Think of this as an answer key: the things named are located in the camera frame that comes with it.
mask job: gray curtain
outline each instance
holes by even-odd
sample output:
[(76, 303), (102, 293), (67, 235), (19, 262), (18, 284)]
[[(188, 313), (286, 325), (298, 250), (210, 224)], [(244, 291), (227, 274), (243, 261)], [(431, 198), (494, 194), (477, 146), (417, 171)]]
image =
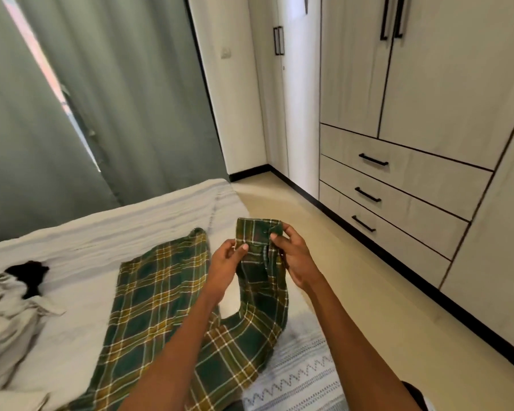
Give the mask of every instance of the gray curtain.
[(0, 0), (0, 241), (117, 206)]
[(184, 0), (18, 0), (119, 200), (227, 178)]

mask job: person's left arm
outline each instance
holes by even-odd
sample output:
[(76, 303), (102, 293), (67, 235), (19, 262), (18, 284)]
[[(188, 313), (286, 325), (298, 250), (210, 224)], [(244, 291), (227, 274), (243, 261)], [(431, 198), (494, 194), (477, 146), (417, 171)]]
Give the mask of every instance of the person's left arm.
[(183, 409), (212, 310), (222, 300), (247, 244), (226, 240), (212, 256), (208, 277), (182, 325), (120, 406), (119, 411)]

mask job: bed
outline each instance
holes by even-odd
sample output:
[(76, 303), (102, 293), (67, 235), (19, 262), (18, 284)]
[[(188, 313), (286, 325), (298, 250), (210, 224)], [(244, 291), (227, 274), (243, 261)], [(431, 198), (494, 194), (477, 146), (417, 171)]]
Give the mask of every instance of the bed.
[[(155, 245), (204, 228), (213, 252), (234, 237), (246, 207), (225, 180), (134, 205), (92, 214), (54, 228), (0, 242), (0, 271), (28, 260), (50, 267), (41, 292), (64, 307), (45, 321), (36, 342), (7, 387), (45, 391), (53, 410), (88, 387), (102, 348), (121, 262)], [(266, 371), (244, 392), (251, 410), (346, 409), (335, 367), (315, 316), (288, 278), (288, 325)], [(236, 280), (219, 305), (222, 317), (238, 310)]]

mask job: drawer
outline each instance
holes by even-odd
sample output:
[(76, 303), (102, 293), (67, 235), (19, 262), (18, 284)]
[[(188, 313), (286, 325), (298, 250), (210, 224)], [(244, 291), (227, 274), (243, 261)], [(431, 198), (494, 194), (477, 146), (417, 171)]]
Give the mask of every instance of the drawer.
[[(466, 221), (326, 156), (320, 158), (320, 180), (449, 259), (453, 258), (468, 225)], [(363, 193), (380, 201), (375, 202)]]
[[(436, 288), (439, 287), (449, 266), (449, 260), (392, 226), (373, 212), (343, 196), (324, 182), (320, 182), (320, 202), (370, 237), (430, 284)], [(356, 222), (352, 218), (353, 216), (356, 216), (358, 220), (375, 229), (375, 231), (370, 232)]]
[[(419, 199), (470, 220), (491, 172), (321, 125), (320, 152)], [(388, 165), (360, 157), (364, 154)]]

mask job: person's right arm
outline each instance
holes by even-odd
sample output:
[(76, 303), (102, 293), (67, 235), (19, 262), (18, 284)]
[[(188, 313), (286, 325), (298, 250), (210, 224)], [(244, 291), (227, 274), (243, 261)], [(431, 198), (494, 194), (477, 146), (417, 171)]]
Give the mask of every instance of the person's right arm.
[(271, 234), (286, 253), (289, 274), (307, 293), (322, 326), (351, 411), (420, 411), (402, 382), (367, 341), (316, 267), (304, 239), (287, 223), (289, 239)]

